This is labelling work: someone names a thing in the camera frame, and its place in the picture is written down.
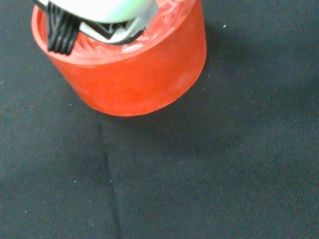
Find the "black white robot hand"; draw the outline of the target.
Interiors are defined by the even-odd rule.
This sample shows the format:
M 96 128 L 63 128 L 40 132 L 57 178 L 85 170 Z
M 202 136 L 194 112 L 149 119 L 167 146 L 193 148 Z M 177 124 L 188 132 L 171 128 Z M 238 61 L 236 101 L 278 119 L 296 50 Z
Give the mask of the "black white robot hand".
M 157 15 L 155 0 L 35 0 L 46 15 L 47 50 L 70 55 L 79 33 L 109 45 L 134 42 Z

